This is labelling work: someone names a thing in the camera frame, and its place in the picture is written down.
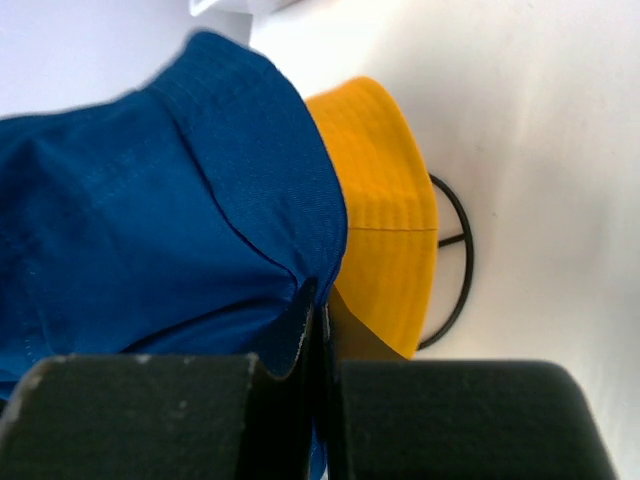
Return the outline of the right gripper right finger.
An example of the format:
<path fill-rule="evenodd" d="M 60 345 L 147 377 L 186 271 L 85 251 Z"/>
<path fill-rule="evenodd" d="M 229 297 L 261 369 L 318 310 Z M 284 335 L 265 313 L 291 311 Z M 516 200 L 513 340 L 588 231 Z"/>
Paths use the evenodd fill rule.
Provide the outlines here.
<path fill-rule="evenodd" d="M 539 361 L 401 358 L 343 307 L 322 315 L 333 479 L 612 479 L 582 390 Z"/>

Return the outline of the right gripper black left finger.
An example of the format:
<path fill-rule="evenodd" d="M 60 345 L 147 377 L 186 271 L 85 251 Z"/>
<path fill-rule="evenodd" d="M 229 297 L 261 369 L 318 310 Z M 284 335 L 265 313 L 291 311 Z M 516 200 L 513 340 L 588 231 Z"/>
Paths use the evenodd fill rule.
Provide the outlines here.
<path fill-rule="evenodd" d="M 5 479 L 306 479 L 316 283 L 243 353 L 69 355 L 1 415 Z"/>

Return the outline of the yellow bucket hat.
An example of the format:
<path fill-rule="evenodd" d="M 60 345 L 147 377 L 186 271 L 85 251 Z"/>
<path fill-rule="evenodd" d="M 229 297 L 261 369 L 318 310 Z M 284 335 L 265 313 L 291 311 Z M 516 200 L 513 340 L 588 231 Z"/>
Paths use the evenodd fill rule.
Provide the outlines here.
<path fill-rule="evenodd" d="M 347 209 L 337 292 L 358 320 L 410 359 L 429 308 L 439 229 L 419 146 L 394 98 L 371 78 L 351 79 L 306 105 Z"/>

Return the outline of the dark blue bucket hat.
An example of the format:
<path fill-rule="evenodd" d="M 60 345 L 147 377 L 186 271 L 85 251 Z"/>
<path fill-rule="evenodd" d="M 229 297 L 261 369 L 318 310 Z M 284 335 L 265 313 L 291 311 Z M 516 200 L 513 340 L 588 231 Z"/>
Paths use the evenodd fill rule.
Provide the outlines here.
<path fill-rule="evenodd" d="M 345 254 L 337 173 L 263 55 L 199 32 L 144 88 L 1 123 L 1 400 L 69 355 L 243 353 L 314 280 L 311 473 L 327 453 L 317 325 Z"/>

